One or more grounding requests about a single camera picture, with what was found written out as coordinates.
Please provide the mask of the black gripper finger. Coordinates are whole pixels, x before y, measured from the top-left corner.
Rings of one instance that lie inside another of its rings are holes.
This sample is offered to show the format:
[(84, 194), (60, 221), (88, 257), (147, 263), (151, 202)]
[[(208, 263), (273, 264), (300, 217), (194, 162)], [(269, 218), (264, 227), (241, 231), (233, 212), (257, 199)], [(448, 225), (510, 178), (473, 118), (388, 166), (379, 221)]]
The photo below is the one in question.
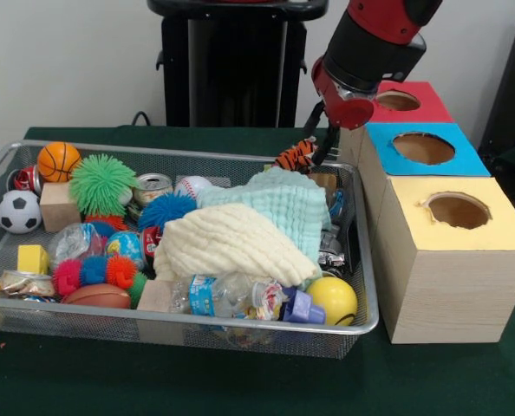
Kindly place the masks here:
[(316, 149), (313, 155), (313, 164), (320, 166), (328, 157), (337, 158), (340, 150), (336, 147), (339, 139), (340, 128), (329, 125), (322, 144)]
[(315, 130), (324, 110), (324, 102), (319, 101), (312, 109), (310, 116), (306, 120), (303, 129), (304, 130)]

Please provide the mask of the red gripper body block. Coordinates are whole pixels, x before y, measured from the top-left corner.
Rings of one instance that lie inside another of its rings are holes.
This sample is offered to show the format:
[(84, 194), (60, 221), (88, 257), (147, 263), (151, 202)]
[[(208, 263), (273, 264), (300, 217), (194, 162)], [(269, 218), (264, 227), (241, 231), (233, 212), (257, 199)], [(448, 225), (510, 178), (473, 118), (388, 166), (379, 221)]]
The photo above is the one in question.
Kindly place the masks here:
[(316, 60), (311, 78), (329, 123), (345, 129), (363, 126), (374, 113), (375, 91), (344, 86), (328, 73), (323, 61), (323, 56)]

